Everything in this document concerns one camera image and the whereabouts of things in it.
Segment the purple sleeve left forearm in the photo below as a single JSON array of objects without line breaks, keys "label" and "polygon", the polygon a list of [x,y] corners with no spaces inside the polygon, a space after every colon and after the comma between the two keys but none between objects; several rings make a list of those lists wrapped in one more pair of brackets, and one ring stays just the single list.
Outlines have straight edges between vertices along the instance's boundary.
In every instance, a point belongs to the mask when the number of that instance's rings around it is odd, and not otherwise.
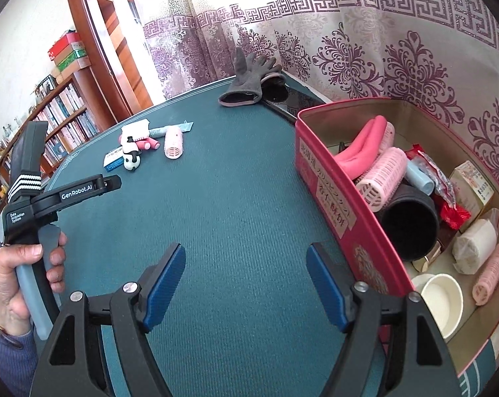
[{"label": "purple sleeve left forearm", "polygon": [[12,336],[0,329],[0,380],[12,396],[29,396],[38,362],[34,327]]}]

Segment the person's left hand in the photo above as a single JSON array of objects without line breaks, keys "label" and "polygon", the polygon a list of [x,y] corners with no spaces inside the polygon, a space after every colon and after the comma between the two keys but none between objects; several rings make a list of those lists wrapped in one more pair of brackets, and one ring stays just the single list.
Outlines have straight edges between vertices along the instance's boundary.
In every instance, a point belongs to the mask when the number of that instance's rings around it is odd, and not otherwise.
[{"label": "person's left hand", "polygon": [[16,268],[43,258],[42,245],[4,245],[0,248],[0,328],[20,337],[32,329],[30,313],[18,283]]}]

